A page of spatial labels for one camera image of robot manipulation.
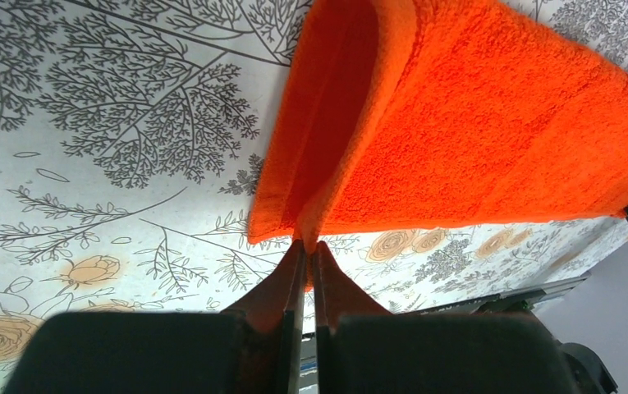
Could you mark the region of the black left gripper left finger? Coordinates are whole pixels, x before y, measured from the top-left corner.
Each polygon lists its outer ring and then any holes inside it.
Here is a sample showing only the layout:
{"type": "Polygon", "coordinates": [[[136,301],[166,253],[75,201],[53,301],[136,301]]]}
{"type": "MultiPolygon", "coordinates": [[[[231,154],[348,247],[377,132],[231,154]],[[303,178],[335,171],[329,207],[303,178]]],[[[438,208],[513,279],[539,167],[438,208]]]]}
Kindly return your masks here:
{"type": "Polygon", "coordinates": [[[81,311],[47,320],[7,393],[295,393],[306,253],[218,313],[81,311]]]}

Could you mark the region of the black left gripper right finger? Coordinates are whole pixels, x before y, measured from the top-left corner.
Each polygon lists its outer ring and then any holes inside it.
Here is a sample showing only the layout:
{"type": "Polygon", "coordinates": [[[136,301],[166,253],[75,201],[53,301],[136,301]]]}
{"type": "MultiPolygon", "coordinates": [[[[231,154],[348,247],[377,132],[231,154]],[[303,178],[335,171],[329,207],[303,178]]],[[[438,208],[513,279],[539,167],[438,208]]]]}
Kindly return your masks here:
{"type": "Polygon", "coordinates": [[[518,314],[392,314],[319,242],[312,255],[322,393],[573,393],[545,327],[518,314]]]}

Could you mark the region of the orange red towel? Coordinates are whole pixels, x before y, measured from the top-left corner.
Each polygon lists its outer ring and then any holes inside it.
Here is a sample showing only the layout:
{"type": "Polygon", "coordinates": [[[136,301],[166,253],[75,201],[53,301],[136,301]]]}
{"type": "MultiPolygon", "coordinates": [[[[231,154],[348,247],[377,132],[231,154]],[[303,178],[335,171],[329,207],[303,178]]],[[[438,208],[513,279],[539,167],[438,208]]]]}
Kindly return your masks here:
{"type": "Polygon", "coordinates": [[[628,73],[499,1],[317,1],[247,236],[620,216],[628,73]]]}

